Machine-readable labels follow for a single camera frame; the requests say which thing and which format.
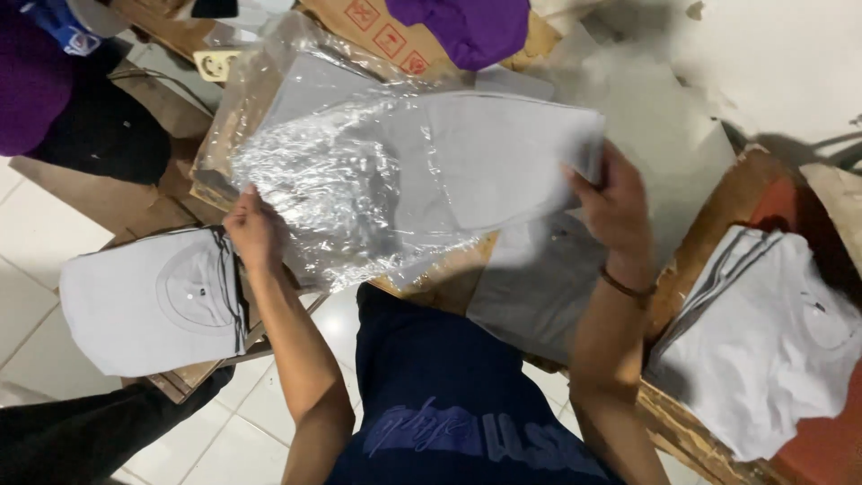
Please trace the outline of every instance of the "cardboard box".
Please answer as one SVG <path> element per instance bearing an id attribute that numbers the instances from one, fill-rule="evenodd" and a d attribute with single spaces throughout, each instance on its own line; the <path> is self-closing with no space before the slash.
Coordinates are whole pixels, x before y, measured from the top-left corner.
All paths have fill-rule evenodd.
<path id="1" fill-rule="evenodd" d="M 406 27 L 386 9 L 385 0 L 302 0 L 332 32 L 359 44 L 377 56 L 394 62 L 405 72 L 422 74 L 434 69 L 454 69 L 449 56 L 422 24 Z M 500 64 L 523 70 L 536 56 L 548 55 L 559 33 L 532 10 L 524 48 Z"/>

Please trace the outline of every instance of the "wrist bracelet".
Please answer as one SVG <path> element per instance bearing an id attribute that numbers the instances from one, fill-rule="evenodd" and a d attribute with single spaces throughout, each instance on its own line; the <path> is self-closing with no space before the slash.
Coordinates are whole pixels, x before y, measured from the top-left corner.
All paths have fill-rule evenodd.
<path id="1" fill-rule="evenodd" d="M 628 297 L 636 299 L 642 307 L 646 307 L 646 304 L 649 303 L 649 299 L 655 294 L 656 289 L 658 289 L 655 283 L 653 283 L 648 289 L 644 291 L 639 292 L 637 290 L 633 290 L 632 288 L 629 288 L 623 285 L 621 282 L 615 280 L 614 277 L 608 273 L 608 268 L 606 264 L 603 264 L 598 269 L 598 273 L 605 281 L 608 282 L 609 285 L 614 287 L 616 291 Z"/>

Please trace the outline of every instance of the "red printed symbol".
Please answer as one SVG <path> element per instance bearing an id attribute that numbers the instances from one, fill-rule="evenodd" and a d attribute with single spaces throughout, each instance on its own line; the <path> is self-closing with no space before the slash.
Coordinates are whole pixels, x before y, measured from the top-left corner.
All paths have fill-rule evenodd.
<path id="1" fill-rule="evenodd" d="M 353 0 L 347 5 L 347 10 L 344 13 L 350 17 L 350 20 L 361 28 L 363 32 L 380 18 L 380 12 L 368 3 L 367 0 Z"/>
<path id="2" fill-rule="evenodd" d="M 401 49 L 407 45 L 407 41 L 392 27 L 386 24 L 380 29 L 377 35 L 374 36 L 374 43 L 378 45 L 390 59 L 394 59 Z"/>
<path id="3" fill-rule="evenodd" d="M 413 51 L 407 55 L 407 59 L 401 63 L 400 67 L 407 74 L 422 74 L 428 69 L 428 62 L 419 53 Z"/>

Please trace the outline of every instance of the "power outlet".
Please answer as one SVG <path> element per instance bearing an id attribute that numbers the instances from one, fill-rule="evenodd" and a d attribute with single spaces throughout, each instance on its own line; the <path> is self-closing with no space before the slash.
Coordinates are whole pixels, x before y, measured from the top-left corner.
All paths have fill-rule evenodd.
<path id="1" fill-rule="evenodd" d="M 201 77 L 210 82 L 219 83 L 228 80 L 230 64 L 242 53 L 241 50 L 210 49 L 194 53 L 195 66 Z"/>

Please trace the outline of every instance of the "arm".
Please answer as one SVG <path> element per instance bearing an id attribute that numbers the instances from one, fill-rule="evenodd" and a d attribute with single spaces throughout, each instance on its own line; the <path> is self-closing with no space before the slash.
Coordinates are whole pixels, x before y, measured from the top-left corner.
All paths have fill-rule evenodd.
<path id="1" fill-rule="evenodd" d="M 284 274 L 275 217 L 249 186 L 224 226 L 248 270 L 297 424 L 282 483 L 323 483 L 350 440 L 355 417 L 338 362 Z"/>
<path id="2" fill-rule="evenodd" d="M 653 283 L 653 237 L 640 174 L 609 142 L 601 192 L 576 173 L 567 176 L 581 198 L 590 233 L 608 246 L 608 274 L 635 291 Z M 646 427 L 635 415 L 648 311 L 600 279 L 566 348 L 570 399 L 584 442 L 629 485 L 669 485 Z"/>

